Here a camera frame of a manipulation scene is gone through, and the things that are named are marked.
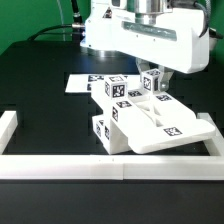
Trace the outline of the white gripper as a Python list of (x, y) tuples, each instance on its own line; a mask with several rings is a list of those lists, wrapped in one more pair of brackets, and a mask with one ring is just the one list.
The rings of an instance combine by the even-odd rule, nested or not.
[(85, 28), (111, 35), (118, 52), (137, 58), (140, 74), (148, 62), (164, 66), (160, 92), (169, 89), (173, 70), (194, 73), (209, 62), (207, 13), (198, 3), (93, 3)]

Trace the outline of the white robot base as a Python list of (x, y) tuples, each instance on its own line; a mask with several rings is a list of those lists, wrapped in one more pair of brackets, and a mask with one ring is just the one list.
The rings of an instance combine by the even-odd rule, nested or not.
[(114, 48), (111, 35), (86, 34), (80, 42), (80, 49), (83, 53), (100, 58), (113, 58), (120, 55)]

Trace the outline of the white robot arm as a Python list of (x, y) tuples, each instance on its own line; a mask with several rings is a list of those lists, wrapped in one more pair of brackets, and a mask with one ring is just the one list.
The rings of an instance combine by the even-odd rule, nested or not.
[(190, 74), (208, 65), (208, 13), (196, 0), (91, 0), (81, 47), (158, 65), (158, 88), (165, 91), (175, 71)]

